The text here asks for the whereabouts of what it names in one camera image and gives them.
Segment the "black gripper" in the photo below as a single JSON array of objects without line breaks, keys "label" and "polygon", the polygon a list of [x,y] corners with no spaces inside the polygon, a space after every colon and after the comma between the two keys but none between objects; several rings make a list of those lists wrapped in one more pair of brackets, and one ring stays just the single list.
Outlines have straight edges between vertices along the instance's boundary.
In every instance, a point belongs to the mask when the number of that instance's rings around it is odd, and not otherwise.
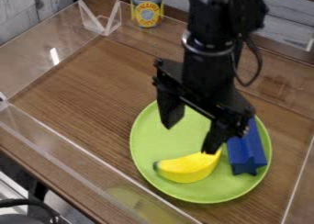
[{"label": "black gripper", "polygon": [[216,154],[230,137],[248,134],[255,106],[236,87],[244,44],[226,53],[201,54],[185,50],[182,62],[156,59],[157,105],[161,122],[172,129],[185,116],[186,106],[212,120],[202,152]]}]

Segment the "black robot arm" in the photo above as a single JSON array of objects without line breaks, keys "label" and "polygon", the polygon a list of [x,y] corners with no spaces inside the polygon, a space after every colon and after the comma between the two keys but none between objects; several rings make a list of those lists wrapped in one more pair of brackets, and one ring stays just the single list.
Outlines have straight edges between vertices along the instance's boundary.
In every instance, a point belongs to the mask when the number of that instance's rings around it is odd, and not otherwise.
[{"label": "black robot arm", "polygon": [[156,60],[157,105],[161,122],[172,129],[192,107],[212,121],[202,152],[214,154],[233,137],[244,137],[256,108],[237,87],[251,86],[238,65],[244,48],[251,48],[263,68],[263,54],[252,33],[264,27],[264,0],[189,0],[188,29],[181,62]]}]

